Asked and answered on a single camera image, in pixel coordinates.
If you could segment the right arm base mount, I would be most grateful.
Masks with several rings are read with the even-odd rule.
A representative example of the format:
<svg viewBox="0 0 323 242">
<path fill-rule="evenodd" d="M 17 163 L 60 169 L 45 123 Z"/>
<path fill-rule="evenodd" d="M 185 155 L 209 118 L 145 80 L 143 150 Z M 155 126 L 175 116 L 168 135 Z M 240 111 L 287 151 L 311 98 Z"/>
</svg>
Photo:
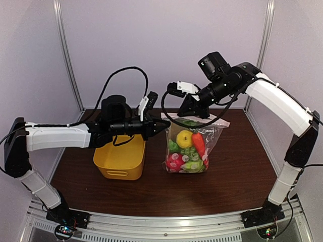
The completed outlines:
<svg viewBox="0 0 323 242">
<path fill-rule="evenodd" d="M 255 210 L 248 210 L 241 213 L 242 222 L 245 228 L 261 226 L 269 223 L 274 223 L 277 220 L 285 218 L 281 205 L 273 205 Z"/>
</svg>

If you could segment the red toy apple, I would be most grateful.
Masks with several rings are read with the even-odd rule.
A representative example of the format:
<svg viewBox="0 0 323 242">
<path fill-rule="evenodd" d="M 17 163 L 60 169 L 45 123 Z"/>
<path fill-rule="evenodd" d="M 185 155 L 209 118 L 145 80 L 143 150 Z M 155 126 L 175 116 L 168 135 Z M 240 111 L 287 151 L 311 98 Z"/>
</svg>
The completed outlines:
<svg viewBox="0 0 323 242">
<path fill-rule="evenodd" d="M 179 153 L 169 154 L 166 159 L 166 168 L 169 172 L 179 172 L 181 170 L 181 166 L 185 162 L 182 159 L 182 155 Z"/>
</svg>

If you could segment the orange toy carrot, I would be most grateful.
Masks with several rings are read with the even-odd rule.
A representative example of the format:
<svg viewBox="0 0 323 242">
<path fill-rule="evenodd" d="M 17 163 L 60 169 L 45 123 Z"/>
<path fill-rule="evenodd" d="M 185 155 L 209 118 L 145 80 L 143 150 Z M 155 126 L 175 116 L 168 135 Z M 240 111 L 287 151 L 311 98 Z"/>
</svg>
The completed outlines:
<svg viewBox="0 0 323 242">
<path fill-rule="evenodd" d="M 205 143 L 201 133 L 193 133 L 191 136 L 192 144 L 195 147 L 200 158 L 205 154 Z"/>
</svg>

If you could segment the clear zip top bag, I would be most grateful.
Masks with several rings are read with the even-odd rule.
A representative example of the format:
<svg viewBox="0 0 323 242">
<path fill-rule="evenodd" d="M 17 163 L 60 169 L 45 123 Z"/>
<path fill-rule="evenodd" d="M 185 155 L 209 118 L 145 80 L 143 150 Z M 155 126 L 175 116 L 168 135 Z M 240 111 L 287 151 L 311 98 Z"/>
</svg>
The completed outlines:
<svg viewBox="0 0 323 242">
<path fill-rule="evenodd" d="M 203 128 L 199 128 L 199 129 L 196 129 L 196 128 L 189 129 L 189 128 L 185 128 L 183 126 L 177 125 L 175 123 L 171 123 L 170 127 L 168 129 L 166 129 L 167 148 L 166 148 L 166 158 L 163 163 L 165 170 L 167 171 L 166 159 L 169 154 L 172 154 L 169 152 L 169 148 L 168 148 L 169 139 L 176 142 L 177 134 L 182 130 L 188 130 L 188 131 L 191 131 L 192 133 L 201 133 L 203 136 L 204 143 L 205 143 L 205 154 L 199 160 L 203 161 L 203 164 L 204 164 L 204 171 L 203 172 L 207 171 L 207 169 L 209 167 L 209 155 L 210 155 L 212 149 L 217 144 L 223 129 L 228 128 L 229 126 L 230 126 L 230 123 L 226 120 L 223 120 L 223 119 L 219 119 L 216 122 L 214 122 L 213 124 L 203 127 Z M 188 173 L 188 172 L 181 169 L 179 172 L 169 172 L 169 173 Z"/>
</svg>

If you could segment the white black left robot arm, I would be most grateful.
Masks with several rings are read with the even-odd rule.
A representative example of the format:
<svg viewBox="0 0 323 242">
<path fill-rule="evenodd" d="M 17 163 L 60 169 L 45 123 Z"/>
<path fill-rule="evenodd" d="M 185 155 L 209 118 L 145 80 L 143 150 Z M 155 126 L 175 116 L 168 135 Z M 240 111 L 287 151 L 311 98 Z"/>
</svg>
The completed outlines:
<svg viewBox="0 0 323 242">
<path fill-rule="evenodd" d="M 116 145 L 118 136 L 140 135 L 147 141 L 170 126 L 170 122 L 148 113 L 155 99 L 145 96 L 133 114 L 122 95 L 112 95 L 101 102 L 97 117 L 89 115 L 73 124 L 36 124 L 18 117 L 3 138 L 4 173 L 19 180 L 62 224 L 73 214 L 64 196 L 30 163 L 30 153 L 60 148 L 101 148 Z"/>
</svg>

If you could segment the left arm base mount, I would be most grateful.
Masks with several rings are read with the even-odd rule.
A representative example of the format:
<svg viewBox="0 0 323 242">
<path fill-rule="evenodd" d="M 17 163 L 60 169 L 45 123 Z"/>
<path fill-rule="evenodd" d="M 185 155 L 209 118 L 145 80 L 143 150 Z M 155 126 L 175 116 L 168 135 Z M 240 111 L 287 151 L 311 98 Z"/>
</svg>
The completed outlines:
<svg viewBox="0 0 323 242">
<path fill-rule="evenodd" d="M 86 229 L 88 226 L 90 214 L 87 212 L 81 212 L 72 210 L 69 208 L 57 207 L 49 209 L 46 214 L 46 219 L 67 225 L 72 228 Z"/>
</svg>

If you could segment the green toy grapes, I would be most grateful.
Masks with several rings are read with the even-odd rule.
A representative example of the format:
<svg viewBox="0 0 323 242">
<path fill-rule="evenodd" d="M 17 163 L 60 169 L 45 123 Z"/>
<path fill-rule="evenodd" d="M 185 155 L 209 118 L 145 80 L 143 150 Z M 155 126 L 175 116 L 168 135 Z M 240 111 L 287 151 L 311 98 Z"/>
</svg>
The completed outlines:
<svg viewBox="0 0 323 242">
<path fill-rule="evenodd" d="M 197 161 L 200 159 L 200 156 L 194 147 L 181 149 L 180 154 L 182 155 L 184 162 Z"/>
</svg>

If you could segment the yellow toy lemon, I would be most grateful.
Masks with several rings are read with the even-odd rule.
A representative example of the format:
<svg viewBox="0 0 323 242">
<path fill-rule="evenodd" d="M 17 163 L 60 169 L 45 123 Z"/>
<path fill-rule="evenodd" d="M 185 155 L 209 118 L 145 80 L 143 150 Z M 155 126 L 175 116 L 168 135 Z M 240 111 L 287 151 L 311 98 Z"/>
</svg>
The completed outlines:
<svg viewBox="0 0 323 242">
<path fill-rule="evenodd" d="M 182 149 L 192 147 L 192 135 L 193 133 L 191 131 L 188 131 L 188 130 L 180 131 L 176 136 L 177 145 Z"/>
</svg>

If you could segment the dark green carrot leaves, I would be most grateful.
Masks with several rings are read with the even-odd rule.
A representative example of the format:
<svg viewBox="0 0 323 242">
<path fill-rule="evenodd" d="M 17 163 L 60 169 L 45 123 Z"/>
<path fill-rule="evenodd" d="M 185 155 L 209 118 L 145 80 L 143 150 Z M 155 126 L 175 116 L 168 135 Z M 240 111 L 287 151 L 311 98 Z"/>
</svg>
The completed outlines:
<svg viewBox="0 0 323 242">
<path fill-rule="evenodd" d="M 187 125 L 187 126 L 192 126 L 195 127 L 198 125 L 198 122 L 195 122 L 193 120 L 189 120 L 189 119 L 184 119 L 181 121 L 182 124 Z"/>
</svg>

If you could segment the green toy broccoli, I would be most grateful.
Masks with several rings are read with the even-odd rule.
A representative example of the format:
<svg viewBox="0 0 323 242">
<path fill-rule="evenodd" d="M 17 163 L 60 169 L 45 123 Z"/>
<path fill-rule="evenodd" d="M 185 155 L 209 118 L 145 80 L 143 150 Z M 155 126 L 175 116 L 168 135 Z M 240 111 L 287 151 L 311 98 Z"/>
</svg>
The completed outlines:
<svg viewBox="0 0 323 242">
<path fill-rule="evenodd" d="M 180 152 L 180 147 L 178 146 L 178 144 L 171 139 L 169 139 L 168 148 L 170 153 Z"/>
</svg>

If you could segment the light green toy lettuce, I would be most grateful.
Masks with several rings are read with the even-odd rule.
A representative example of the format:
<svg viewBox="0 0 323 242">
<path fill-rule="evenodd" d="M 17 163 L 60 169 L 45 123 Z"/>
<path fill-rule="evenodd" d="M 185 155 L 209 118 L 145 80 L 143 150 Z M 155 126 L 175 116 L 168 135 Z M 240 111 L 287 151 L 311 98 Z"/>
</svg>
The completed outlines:
<svg viewBox="0 0 323 242">
<path fill-rule="evenodd" d="M 204 171 L 204 164 L 202 160 L 189 161 L 183 164 L 181 168 L 188 173 L 201 173 Z"/>
</svg>

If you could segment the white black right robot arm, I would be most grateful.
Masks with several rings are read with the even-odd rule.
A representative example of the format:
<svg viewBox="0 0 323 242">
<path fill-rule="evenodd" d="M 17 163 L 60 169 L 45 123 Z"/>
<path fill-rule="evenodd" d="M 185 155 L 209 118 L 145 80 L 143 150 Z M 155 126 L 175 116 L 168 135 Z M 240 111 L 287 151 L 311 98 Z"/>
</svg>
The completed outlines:
<svg viewBox="0 0 323 242">
<path fill-rule="evenodd" d="M 176 91 L 186 96 L 178 116 L 207 118 L 212 104 L 227 96 L 231 96 L 234 102 L 240 94 L 246 94 L 267 107 L 293 132 L 283 168 L 259 211 L 259 219 L 268 223 L 277 216 L 280 205 L 309 161 L 318 137 L 320 116 L 304 107 L 249 62 L 230 66 L 219 52 L 212 52 L 203 57 L 198 65 L 210 83 L 202 89 L 183 81 L 175 84 Z"/>
</svg>

